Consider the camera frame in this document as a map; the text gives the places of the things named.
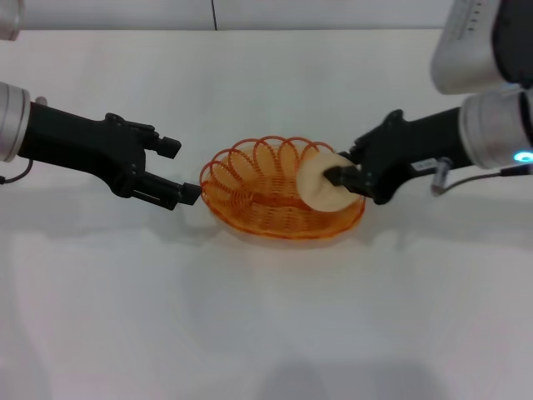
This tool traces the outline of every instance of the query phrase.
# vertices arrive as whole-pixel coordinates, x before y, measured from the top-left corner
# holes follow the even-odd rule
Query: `round beige object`
[[[302,163],[296,175],[296,188],[301,200],[309,207],[324,213],[341,211],[361,198],[344,186],[333,186],[324,172],[333,167],[355,164],[335,153],[317,153]]]

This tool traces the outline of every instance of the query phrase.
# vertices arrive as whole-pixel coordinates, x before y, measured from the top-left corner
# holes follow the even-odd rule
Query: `black cable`
[[[518,167],[505,168],[495,173],[487,173],[486,175],[477,175],[475,177],[468,177],[455,183],[452,183],[449,187],[442,188],[439,196],[448,193],[451,189],[457,188],[468,182],[480,181],[481,179],[498,178],[498,177],[520,177],[525,175],[531,175],[533,173],[533,164],[531,165],[519,165]]]
[[[21,173],[20,175],[17,175],[16,177],[10,177],[9,179],[6,179],[6,177],[0,177],[0,185],[7,185],[8,183],[14,183],[14,182],[20,181],[22,178],[26,177],[30,173],[30,171],[32,170],[32,167],[33,167],[33,160],[30,160],[27,163],[27,167],[24,170],[24,172]]]
[[[458,186],[463,185],[468,182],[480,181],[481,179],[489,179],[489,178],[497,178],[497,177],[501,177],[501,172],[487,173],[486,175],[477,175],[475,177],[468,177],[466,179],[462,179],[460,181],[452,183],[449,187],[444,187],[442,191],[439,193],[439,196],[442,196],[443,194],[448,193],[451,189],[455,189]]]
[[[215,25],[215,30],[218,30],[218,24],[217,24],[217,12],[215,12],[215,0],[211,0],[211,11],[213,14],[213,24]]]

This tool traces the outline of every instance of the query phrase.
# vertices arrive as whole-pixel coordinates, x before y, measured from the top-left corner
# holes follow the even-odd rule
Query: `oval basket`
[[[200,173],[202,198],[235,229],[268,238],[333,238],[355,227],[365,198],[339,212],[318,212],[298,196],[296,173],[317,152],[334,150],[303,137],[246,139],[222,150]]]

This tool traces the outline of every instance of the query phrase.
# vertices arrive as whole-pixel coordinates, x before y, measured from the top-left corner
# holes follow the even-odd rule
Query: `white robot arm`
[[[23,12],[23,0],[0,0],[0,39],[17,38]],[[91,173],[121,198],[172,210],[178,203],[194,204],[202,190],[147,172],[145,150],[174,158],[181,146],[177,140],[159,138],[150,125],[115,114],[90,121],[48,107],[46,100],[31,102],[26,90],[0,82],[0,161],[16,155],[30,160],[25,173],[14,179],[0,177],[0,184],[25,176],[35,160]]]
[[[446,193],[464,183],[446,187],[446,174],[470,165],[519,167],[465,182],[530,174],[523,164],[533,163],[531,15],[531,0],[455,0],[431,76],[443,94],[481,94],[419,121],[391,113],[343,153],[357,167],[332,168],[326,178],[385,204],[404,182],[429,174],[435,174],[432,192]]]

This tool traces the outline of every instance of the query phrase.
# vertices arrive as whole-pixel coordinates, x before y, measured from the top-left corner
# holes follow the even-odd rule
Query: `white wall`
[[[219,29],[438,28],[451,0],[213,0]],[[30,29],[213,29],[211,0],[27,0]]]

